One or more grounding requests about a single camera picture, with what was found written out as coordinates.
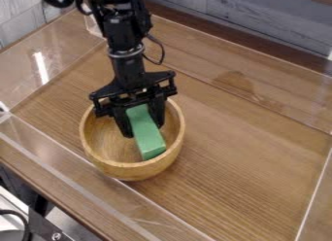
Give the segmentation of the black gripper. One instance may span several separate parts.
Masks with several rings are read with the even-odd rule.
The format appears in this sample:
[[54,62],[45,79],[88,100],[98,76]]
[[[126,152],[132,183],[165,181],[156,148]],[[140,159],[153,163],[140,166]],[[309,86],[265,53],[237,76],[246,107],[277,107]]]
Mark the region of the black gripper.
[[121,135],[132,138],[132,127],[124,108],[148,103],[150,117],[161,128],[165,124],[165,101],[176,94],[174,72],[146,72],[142,52],[113,52],[108,50],[114,78],[89,94],[97,117],[114,118]]

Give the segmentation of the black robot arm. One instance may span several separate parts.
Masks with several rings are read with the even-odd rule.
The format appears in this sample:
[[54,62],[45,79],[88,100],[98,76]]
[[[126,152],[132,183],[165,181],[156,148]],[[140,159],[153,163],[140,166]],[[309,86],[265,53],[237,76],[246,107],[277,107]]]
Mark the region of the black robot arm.
[[108,43],[113,80],[90,92],[94,115],[114,119],[124,137],[133,136],[128,110],[144,105],[156,125],[165,124],[166,99],[176,94],[174,72],[149,72],[144,39],[152,39],[152,15],[144,0],[42,0],[56,8],[76,7],[94,17]]

